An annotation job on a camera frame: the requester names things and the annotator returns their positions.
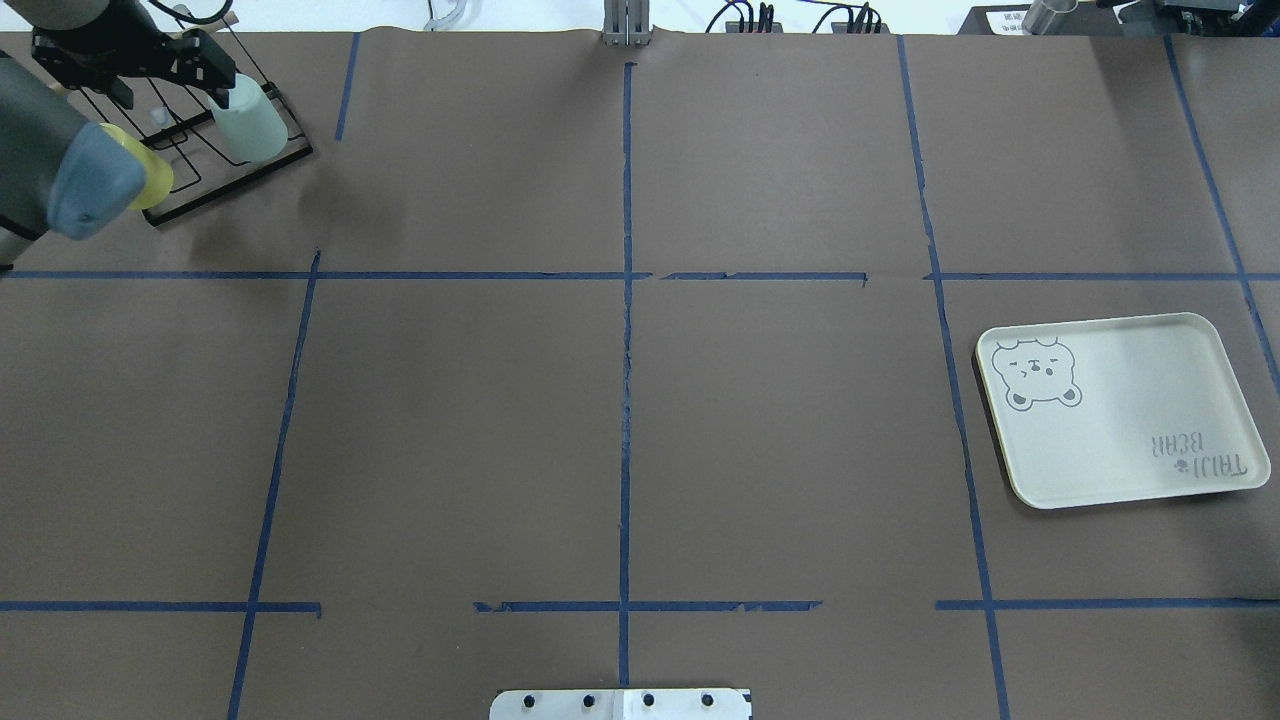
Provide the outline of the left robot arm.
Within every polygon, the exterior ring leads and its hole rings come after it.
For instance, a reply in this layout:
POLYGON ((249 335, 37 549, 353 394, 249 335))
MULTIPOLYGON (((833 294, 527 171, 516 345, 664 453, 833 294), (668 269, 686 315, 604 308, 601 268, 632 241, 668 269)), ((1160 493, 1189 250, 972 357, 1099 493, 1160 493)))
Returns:
MULTIPOLYGON (((169 38, 138 1, 10 1, 72 69, 67 87, 119 88, 131 60, 169 38)), ((3 54, 3 272, 49 232, 99 233, 161 178, 150 151, 72 108, 14 56, 3 54)))

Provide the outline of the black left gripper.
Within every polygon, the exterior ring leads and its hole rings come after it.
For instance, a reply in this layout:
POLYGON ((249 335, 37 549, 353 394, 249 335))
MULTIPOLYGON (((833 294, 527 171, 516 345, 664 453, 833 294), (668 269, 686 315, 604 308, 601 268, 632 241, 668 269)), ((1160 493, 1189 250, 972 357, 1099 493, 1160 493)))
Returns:
POLYGON ((186 38, 150 26, 37 28, 31 55, 59 83, 86 88, 124 109, 134 106, 127 78, 168 78, 186 51, 186 38))

